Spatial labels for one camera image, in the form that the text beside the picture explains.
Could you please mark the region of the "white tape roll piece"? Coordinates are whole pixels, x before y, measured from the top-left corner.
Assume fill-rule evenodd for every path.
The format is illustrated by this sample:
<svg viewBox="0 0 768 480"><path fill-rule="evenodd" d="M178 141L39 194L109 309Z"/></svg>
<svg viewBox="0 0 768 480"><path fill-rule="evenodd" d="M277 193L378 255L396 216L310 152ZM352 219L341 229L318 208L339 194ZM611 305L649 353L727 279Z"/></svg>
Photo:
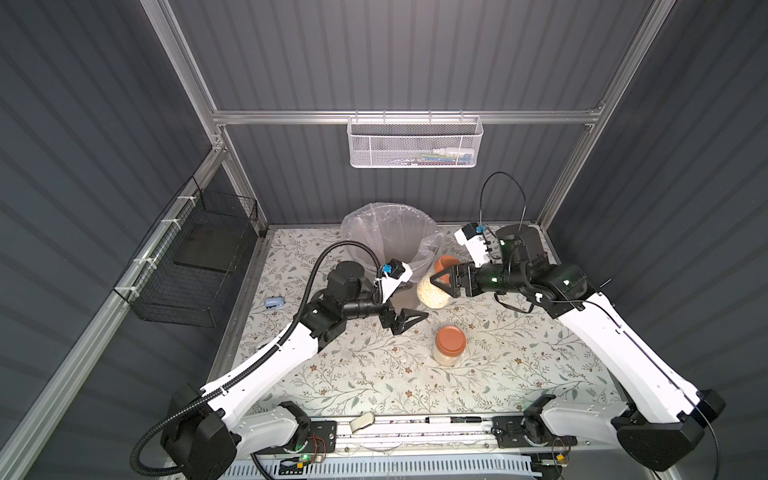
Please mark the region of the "white tape roll piece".
<svg viewBox="0 0 768 480"><path fill-rule="evenodd" d="M361 431L375 423L375 414L373 412L366 412L356 418L353 418L349 422L350 432L352 434Z"/></svg>

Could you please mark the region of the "white perforated vent strip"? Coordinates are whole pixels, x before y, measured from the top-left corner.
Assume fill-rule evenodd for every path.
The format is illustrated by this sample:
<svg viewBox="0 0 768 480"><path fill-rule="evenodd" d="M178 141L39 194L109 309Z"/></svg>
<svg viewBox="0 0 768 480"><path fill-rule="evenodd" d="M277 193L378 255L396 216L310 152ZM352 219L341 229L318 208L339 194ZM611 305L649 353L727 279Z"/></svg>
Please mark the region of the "white perforated vent strip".
<svg viewBox="0 0 768 480"><path fill-rule="evenodd" d="M540 479L526 456L505 454L333 457L300 469L285 459L260 459L274 479L416 479L516 477Z"/></svg>

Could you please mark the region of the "markers in white basket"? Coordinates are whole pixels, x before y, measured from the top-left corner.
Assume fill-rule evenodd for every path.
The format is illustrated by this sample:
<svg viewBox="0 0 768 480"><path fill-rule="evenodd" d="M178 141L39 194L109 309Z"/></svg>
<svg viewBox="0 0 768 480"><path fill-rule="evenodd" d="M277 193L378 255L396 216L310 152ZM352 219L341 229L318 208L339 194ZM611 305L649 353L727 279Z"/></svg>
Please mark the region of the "markers in white basket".
<svg viewBox="0 0 768 480"><path fill-rule="evenodd" d="M384 155L382 165L426 166L473 166L477 151L472 148L445 147L424 151L396 151Z"/></svg>

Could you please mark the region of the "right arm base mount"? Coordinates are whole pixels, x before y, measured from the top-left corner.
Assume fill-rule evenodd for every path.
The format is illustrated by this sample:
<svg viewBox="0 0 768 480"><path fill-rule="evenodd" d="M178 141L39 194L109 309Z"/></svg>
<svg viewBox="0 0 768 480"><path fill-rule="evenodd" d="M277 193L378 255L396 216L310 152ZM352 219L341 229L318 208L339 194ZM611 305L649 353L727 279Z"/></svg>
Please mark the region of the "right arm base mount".
<svg viewBox="0 0 768 480"><path fill-rule="evenodd" d="M491 434L499 448L566 447L578 444L575 436L556 436L541 422L524 415L502 415L491 419Z"/></svg>

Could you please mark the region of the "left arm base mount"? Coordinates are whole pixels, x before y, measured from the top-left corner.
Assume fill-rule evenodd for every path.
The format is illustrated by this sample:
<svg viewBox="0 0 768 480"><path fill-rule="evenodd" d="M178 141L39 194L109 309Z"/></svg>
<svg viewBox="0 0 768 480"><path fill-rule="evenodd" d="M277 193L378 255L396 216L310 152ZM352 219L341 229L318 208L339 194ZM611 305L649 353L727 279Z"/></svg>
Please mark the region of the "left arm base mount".
<svg viewBox="0 0 768 480"><path fill-rule="evenodd" d="M301 427L299 432L290 438L285 445L265 448L257 451L257 454L308 455L309 459L312 459L321 454L333 453L338 436L337 430L338 423L336 421L312 420L306 429Z"/></svg>

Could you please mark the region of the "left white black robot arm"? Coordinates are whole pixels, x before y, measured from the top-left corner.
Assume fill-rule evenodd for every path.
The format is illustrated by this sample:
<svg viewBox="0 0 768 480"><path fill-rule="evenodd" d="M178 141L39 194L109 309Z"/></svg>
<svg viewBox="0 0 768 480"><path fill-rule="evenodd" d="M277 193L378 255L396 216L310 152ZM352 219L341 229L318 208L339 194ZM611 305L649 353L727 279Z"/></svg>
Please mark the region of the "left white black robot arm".
<svg viewBox="0 0 768 480"><path fill-rule="evenodd" d="M244 416L297 366L320 353L345 332L350 320L378 317L383 328L399 335L427 318L416 310L396 310L390 300L413 275L411 267L392 259L366 285L363 266L338 263L279 336L237 368L198 390L174 395L171 412L189 407L165 426L160 443L188 479L217 479L235 458L265 449L301 450L310 434L309 416L294 402L283 401L251 421Z"/></svg>

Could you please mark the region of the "oatmeal glass jar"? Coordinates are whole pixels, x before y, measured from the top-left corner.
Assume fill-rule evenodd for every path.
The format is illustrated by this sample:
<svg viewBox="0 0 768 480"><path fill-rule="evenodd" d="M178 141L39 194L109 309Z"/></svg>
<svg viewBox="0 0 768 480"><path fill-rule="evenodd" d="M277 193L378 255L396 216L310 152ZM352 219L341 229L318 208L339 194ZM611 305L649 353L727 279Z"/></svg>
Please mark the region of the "oatmeal glass jar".
<svg viewBox="0 0 768 480"><path fill-rule="evenodd" d="M435 362L443 367L457 366L465 353L465 349L458 350L446 350L442 348L438 343L435 343L432 348L432 357Z"/></svg>
<svg viewBox="0 0 768 480"><path fill-rule="evenodd" d="M442 309L453 301L449 294L431 283L429 274L419 281L417 296L420 303L429 309Z"/></svg>

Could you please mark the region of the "small blue object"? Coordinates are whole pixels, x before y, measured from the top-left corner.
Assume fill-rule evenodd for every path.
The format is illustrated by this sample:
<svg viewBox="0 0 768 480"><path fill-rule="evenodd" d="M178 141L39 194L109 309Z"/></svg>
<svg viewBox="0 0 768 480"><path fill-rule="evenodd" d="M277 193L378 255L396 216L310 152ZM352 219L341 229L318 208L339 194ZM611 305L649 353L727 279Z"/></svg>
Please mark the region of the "small blue object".
<svg viewBox="0 0 768 480"><path fill-rule="evenodd" d="M283 296L272 296L264 299L264 307L267 310L280 309L285 306L285 299Z"/></svg>

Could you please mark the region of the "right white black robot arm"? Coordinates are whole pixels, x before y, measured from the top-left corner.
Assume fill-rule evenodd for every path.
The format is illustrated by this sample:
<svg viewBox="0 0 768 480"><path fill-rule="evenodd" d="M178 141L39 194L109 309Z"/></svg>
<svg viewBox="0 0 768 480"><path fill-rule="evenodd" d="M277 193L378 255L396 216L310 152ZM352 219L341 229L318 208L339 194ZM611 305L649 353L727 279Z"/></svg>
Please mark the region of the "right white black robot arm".
<svg viewBox="0 0 768 480"><path fill-rule="evenodd" d="M518 224L492 231L470 223L456 231L455 239L471 259L436 270L432 285L453 298L522 295L576 334L624 391L621 400L602 407L541 395L524 410L516 429L529 444L550 446L562 437L596 440L662 472L714 431L724 399L669 367L580 267L551 263L535 230Z"/></svg>

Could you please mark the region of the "floral table mat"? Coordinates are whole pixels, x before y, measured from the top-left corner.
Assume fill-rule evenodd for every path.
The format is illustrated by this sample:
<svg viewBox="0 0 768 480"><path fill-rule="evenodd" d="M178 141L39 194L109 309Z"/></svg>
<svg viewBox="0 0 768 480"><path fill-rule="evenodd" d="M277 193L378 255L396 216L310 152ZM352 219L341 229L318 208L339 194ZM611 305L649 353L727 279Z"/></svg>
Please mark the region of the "floral table mat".
<svg viewBox="0 0 768 480"><path fill-rule="evenodd" d="M437 331L466 335L461 362L438 365ZM349 323L255 405L266 411L291 400L313 416L492 413L523 410L544 393L570 401L611 403L618 390L582 341L542 310L509 294L461 298L395 336L376 317Z"/></svg>

